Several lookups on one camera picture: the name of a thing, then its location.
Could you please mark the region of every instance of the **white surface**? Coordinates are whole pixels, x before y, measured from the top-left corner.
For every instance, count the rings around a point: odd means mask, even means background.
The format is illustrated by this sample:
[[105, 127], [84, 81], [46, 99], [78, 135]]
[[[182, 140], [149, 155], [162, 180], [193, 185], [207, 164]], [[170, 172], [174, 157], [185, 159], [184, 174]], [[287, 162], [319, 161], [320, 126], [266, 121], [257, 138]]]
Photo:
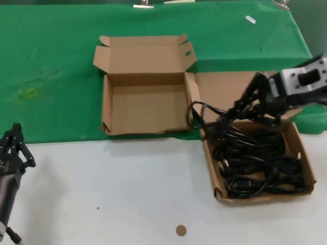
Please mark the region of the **white surface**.
[[195, 3], [195, 0], [173, 0], [164, 2], [164, 4], [182, 4], [182, 3]]
[[150, 5], [133, 5], [134, 8], [141, 8], [141, 9], [153, 9], [154, 6], [150, 6]]
[[302, 139], [318, 179], [312, 195], [245, 207], [214, 199], [200, 141], [29, 145], [37, 167], [9, 225], [26, 245], [327, 244], [327, 132]]

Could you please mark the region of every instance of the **stain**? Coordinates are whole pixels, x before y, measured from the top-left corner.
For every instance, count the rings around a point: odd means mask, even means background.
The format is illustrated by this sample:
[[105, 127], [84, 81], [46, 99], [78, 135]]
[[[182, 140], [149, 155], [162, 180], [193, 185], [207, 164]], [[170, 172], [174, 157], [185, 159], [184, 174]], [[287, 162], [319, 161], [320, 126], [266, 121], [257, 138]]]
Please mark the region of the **stain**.
[[33, 52], [32, 52], [32, 54], [31, 54], [30, 60], [33, 60], [34, 59], [36, 53], [37, 53], [37, 49], [34, 49]]
[[38, 90], [36, 88], [29, 88], [25, 90], [24, 97], [33, 98], [33, 97], [37, 97], [37, 94], [38, 94]]
[[43, 70], [40, 74], [40, 77], [43, 80], [46, 80], [48, 82], [51, 82], [53, 80], [56, 80], [59, 78], [59, 69], [55, 70]]
[[265, 52], [266, 51], [266, 47], [265, 46], [260, 46], [260, 51], [261, 52]]

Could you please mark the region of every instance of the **cardboard tray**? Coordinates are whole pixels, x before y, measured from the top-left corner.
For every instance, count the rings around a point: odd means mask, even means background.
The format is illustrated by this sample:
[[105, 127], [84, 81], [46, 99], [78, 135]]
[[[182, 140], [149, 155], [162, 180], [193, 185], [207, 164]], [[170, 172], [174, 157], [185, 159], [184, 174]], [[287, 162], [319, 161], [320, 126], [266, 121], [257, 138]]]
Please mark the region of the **cardboard tray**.
[[185, 71], [196, 61], [187, 35], [100, 37], [94, 65], [106, 72], [102, 123], [108, 135], [188, 130]]

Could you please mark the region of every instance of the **metal clip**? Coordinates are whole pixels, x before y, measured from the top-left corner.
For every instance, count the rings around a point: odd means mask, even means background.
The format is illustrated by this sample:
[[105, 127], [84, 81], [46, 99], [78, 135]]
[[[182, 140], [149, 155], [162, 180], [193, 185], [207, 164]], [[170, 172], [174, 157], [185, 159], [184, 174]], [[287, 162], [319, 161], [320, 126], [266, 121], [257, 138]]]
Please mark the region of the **metal clip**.
[[141, 5], [133, 5], [134, 8], [153, 9], [154, 6], [149, 5], [148, 0], [141, 0]]
[[272, 2], [274, 4], [276, 4], [278, 7], [282, 8], [282, 9], [286, 9], [286, 10], [290, 10], [289, 7], [287, 7], [287, 3], [289, 2], [290, 0], [282, 0], [280, 3], [272, 0]]

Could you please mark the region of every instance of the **cardboard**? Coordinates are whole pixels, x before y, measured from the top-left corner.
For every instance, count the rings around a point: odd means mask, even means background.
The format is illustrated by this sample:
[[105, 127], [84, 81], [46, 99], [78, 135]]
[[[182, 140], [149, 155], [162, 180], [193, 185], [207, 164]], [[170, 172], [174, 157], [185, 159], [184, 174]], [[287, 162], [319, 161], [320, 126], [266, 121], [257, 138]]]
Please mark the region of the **cardboard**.
[[187, 130], [185, 71], [196, 61], [187, 35], [106, 37], [94, 65], [106, 72], [102, 122], [108, 135]]
[[[188, 90], [191, 101], [201, 100], [217, 108], [227, 110], [233, 107], [234, 101], [241, 97], [245, 88], [252, 80], [254, 74], [255, 71], [208, 72], [196, 74], [189, 73]], [[195, 107], [194, 109], [199, 113], [201, 107]], [[204, 119], [206, 122], [214, 122], [217, 120], [217, 115], [208, 110], [208, 112], [204, 114]], [[253, 130], [267, 128], [265, 125], [260, 125], [246, 120], [235, 121], [232, 125], [244, 132], [251, 132]], [[307, 192], [296, 195], [276, 195], [265, 193], [259, 197], [245, 200], [229, 198], [224, 187], [225, 179], [220, 175], [218, 163], [212, 157], [211, 145], [207, 140], [204, 140], [203, 146], [207, 159], [213, 193], [218, 201], [228, 201], [233, 203], [283, 201], [291, 200], [298, 195], [308, 195], [313, 191], [316, 178], [296, 125], [292, 124], [288, 120], [288, 117], [285, 116], [281, 125], [275, 129], [280, 131], [284, 136], [286, 156], [297, 157], [298, 153], [300, 153], [300, 161], [303, 166], [302, 177], [306, 183]], [[252, 177], [260, 178], [262, 177], [262, 173], [254, 174]]]

